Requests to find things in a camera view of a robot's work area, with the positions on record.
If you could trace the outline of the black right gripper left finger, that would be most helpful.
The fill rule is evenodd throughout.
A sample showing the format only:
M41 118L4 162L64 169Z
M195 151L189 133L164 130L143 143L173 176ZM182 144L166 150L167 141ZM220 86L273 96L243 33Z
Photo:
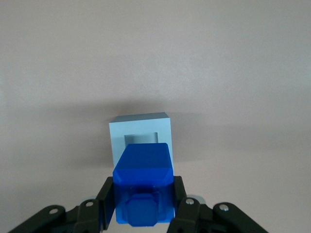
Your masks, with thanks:
M108 177L94 199L66 211L61 205L50 205L24 222L11 233L101 233L109 227L115 210L114 186Z

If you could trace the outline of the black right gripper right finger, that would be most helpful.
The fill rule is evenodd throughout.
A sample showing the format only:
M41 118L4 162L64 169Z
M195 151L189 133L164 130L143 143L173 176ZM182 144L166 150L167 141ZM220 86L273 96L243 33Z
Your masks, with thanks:
M236 205L221 202L209 208L188 197L182 177L174 177L174 210L169 233L265 233L262 226Z

